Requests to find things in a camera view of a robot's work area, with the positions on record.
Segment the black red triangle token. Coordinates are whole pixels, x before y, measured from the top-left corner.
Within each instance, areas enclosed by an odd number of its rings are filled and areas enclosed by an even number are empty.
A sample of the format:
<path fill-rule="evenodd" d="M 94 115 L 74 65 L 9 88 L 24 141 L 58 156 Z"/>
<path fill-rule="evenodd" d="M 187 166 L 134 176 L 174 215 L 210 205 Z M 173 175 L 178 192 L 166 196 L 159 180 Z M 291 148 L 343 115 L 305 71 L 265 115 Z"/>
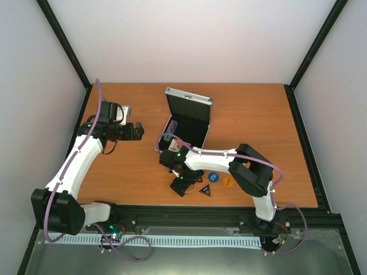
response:
<path fill-rule="evenodd" d="M 205 195 L 207 197 L 212 197 L 212 191 L 211 191 L 211 188 L 210 188 L 210 184 L 206 184 L 202 187 L 200 187 L 198 190 L 197 190 L 198 193 L 202 194 L 202 195 Z"/>

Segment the aluminium poker case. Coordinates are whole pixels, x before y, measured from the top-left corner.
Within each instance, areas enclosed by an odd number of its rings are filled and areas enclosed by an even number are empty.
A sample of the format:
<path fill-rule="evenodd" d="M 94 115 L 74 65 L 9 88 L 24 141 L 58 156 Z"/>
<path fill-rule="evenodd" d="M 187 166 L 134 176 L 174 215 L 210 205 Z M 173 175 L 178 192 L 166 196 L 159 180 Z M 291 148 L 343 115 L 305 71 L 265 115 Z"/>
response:
<path fill-rule="evenodd" d="M 210 129 L 211 111 L 213 99 L 181 91 L 171 87 L 166 88 L 165 95 L 170 110 L 170 117 L 155 146 L 156 151 L 168 149 L 173 141 L 169 133 L 165 133 L 166 127 L 171 119 L 179 122 L 175 136 L 187 142 L 191 146 L 201 148 Z"/>

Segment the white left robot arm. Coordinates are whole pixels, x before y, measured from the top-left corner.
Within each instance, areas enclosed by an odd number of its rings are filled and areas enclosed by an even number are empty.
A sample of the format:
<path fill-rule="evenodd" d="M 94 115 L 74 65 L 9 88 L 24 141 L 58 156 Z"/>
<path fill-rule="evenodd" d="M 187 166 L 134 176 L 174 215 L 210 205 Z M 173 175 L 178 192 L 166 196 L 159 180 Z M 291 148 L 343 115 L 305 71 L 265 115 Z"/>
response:
<path fill-rule="evenodd" d="M 91 164 L 99 154 L 106 154 L 108 142 L 142 139 L 141 123 L 127 122 L 130 114 L 128 105 L 102 101 L 97 113 L 79 126 L 72 150 L 58 173 L 45 188 L 37 188 L 31 195 L 36 224 L 44 233 L 76 235 L 84 226 L 98 222 L 109 231 L 118 227 L 119 216 L 112 211 L 112 203 L 80 204 L 77 198 Z"/>

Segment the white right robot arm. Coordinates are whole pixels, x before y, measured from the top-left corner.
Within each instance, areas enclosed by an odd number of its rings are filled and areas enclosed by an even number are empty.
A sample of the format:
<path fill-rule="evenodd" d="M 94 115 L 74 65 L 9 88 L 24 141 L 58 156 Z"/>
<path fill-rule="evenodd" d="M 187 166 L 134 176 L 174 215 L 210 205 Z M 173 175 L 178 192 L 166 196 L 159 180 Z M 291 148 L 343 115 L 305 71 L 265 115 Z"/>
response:
<path fill-rule="evenodd" d="M 170 187 L 180 196 L 185 195 L 189 186 L 202 181 L 205 170 L 223 172 L 252 196 L 259 219 L 270 222 L 275 216 L 271 196 L 275 166 L 247 144 L 222 151 L 190 146 L 182 146 L 177 152 L 165 149 L 159 163 L 176 176 Z"/>

